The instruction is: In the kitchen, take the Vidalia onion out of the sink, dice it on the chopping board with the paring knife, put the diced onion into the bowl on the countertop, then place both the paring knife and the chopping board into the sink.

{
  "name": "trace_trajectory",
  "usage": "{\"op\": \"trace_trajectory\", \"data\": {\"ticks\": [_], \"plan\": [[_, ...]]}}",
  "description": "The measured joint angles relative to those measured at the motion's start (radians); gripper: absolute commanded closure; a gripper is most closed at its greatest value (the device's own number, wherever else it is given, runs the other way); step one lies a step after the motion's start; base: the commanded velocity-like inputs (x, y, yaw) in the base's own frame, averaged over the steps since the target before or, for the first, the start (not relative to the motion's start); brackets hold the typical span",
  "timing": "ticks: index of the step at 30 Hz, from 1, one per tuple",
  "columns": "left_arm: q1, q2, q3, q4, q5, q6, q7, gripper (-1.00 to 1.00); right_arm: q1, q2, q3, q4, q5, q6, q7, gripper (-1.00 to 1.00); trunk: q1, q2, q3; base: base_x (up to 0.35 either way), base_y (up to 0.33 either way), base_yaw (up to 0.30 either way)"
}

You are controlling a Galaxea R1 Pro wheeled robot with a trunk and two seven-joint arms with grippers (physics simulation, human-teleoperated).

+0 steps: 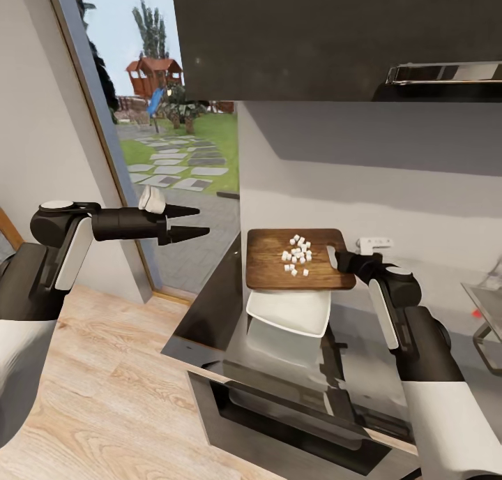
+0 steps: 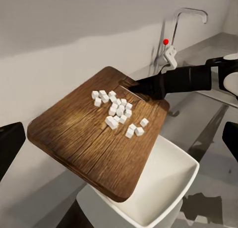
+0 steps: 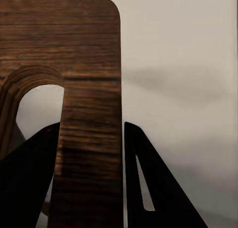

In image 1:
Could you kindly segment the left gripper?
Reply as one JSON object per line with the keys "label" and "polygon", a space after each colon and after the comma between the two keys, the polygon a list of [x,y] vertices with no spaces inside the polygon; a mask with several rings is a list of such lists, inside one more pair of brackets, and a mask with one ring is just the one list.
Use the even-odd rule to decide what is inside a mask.
{"label": "left gripper", "polygon": [[135,207],[121,207],[118,213],[121,239],[150,239],[157,237],[159,246],[187,241],[210,233],[208,227],[171,225],[167,229],[166,216],[175,218],[200,213],[200,209],[166,204],[162,213],[152,213]]}

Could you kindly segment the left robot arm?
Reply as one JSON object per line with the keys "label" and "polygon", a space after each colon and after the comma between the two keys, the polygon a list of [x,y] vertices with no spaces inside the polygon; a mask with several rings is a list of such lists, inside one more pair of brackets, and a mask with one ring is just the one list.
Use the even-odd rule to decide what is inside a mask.
{"label": "left robot arm", "polygon": [[138,207],[103,209],[97,202],[52,200],[38,206],[23,242],[0,265],[0,449],[17,434],[38,395],[40,376],[64,297],[70,294],[93,238],[150,239],[159,246],[210,233],[208,227],[171,225],[200,209],[165,203],[146,185]]}

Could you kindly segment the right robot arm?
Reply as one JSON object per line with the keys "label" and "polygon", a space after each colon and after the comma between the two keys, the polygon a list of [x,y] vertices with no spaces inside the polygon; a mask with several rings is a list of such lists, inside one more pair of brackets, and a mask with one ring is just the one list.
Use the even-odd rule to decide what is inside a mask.
{"label": "right robot arm", "polygon": [[502,480],[502,444],[450,353],[448,330],[418,306],[413,273],[373,253],[393,244],[391,237],[360,237],[358,249],[335,257],[340,273],[355,273],[369,287],[396,356],[423,480]]}

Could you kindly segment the bowl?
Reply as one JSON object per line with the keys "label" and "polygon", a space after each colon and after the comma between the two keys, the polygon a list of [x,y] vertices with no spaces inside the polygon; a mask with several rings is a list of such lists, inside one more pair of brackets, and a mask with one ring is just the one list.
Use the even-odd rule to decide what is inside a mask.
{"label": "bowl", "polygon": [[246,312],[288,333],[321,338],[330,306],[331,290],[252,290]]}

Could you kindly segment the cutting board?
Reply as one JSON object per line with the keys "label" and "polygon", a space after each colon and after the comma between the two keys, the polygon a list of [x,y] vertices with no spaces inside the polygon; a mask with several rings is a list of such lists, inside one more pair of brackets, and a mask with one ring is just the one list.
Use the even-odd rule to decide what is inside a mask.
{"label": "cutting board", "polygon": [[[351,290],[356,285],[355,273],[340,273],[330,263],[327,246],[335,252],[348,253],[342,233],[334,228],[251,229],[247,231],[246,285],[252,290]],[[298,237],[296,239],[296,237]],[[295,244],[290,240],[296,239]],[[299,243],[309,244],[309,259],[301,263],[291,254]],[[288,264],[293,269],[285,270]],[[304,275],[304,269],[308,275]]]}

